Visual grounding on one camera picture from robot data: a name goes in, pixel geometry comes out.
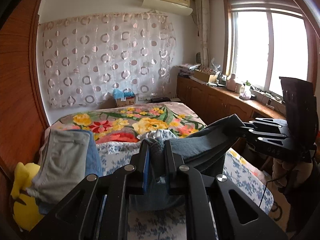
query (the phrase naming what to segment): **stuffed toy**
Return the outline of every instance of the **stuffed toy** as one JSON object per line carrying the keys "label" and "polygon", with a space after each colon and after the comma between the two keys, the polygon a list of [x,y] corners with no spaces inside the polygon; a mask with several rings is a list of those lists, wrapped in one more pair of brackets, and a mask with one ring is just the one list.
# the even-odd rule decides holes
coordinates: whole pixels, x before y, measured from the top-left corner
{"label": "stuffed toy", "polygon": [[34,197],[30,197],[26,188],[38,173],[40,166],[34,163],[18,163],[14,170],[14,182],[11,196],[14,199],[13,219],[19,227],[30,231],[42,218]]}

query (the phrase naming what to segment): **dark gray cloth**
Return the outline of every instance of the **dark gray cloth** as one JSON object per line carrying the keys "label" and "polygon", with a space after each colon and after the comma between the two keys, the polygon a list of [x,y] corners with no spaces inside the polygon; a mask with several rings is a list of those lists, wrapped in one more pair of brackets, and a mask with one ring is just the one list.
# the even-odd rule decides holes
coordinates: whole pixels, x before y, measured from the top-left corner
{"label": "dark gray cloth", "polygon": [[90,134],[51,130],[39,172],[27,188],[30,196],[58,203],[84,179]]}
{"label": "dark gray cloth", "polygon": [[[222,173],[225,153],[236,142],[236,136],[223,131],[244,124],[237,115],[220,119],[186,138],[169,139],[173,153],[202,174],[215,177]],[[162,210],[184,203],[183,196],[169,196],[165,184],[164,144],[161,138],[145,139],[150,145],[148,190],[145,195],[130,195],[130,206],[137,211]]]}

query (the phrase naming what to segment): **beige curtain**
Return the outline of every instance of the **beige curtain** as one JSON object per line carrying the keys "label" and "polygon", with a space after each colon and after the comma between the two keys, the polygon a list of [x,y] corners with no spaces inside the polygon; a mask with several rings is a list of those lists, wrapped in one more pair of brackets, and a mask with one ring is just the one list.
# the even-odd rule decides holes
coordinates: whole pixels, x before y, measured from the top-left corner
{"label": "beige curtain", "polygon": [[201,47],[201,69],[209,66],[209,0],[196,0],[197,24]]}

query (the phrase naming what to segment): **sheer curtain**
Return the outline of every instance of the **sheer curtain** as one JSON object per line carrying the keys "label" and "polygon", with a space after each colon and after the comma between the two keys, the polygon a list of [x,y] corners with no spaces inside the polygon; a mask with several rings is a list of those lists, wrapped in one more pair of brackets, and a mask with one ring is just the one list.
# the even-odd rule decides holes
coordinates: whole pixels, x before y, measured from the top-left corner
{"label": "sheer curtain", "polygon": [[208,38],[209,38],[209,0],[196,0],[197,25],[201,47],[201,68],[209,66]]}
{"label": "sheer curtain", "polygon": [[43,70],[52,106],[101,103],[115,88],[163,96],[176,39],[167,16],[111,13],[40,25]]}

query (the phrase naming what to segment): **bottle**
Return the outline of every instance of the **bottle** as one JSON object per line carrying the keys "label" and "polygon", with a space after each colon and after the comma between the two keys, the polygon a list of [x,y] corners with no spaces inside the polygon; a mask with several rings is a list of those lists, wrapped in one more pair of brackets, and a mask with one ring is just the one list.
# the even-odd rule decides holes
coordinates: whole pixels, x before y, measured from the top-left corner
{"label": "bottle", "polygon": [[236,91],[236,74],[232,73],[228,81],[227,89],[233,92]]}
{"label": "bottle", "polygon": [[245,83],[244,92],[246,92],[246,91],[250,92],[250,87],[251,87],[251,84],[250,84],[250,82],[247,80],[247,82]]}

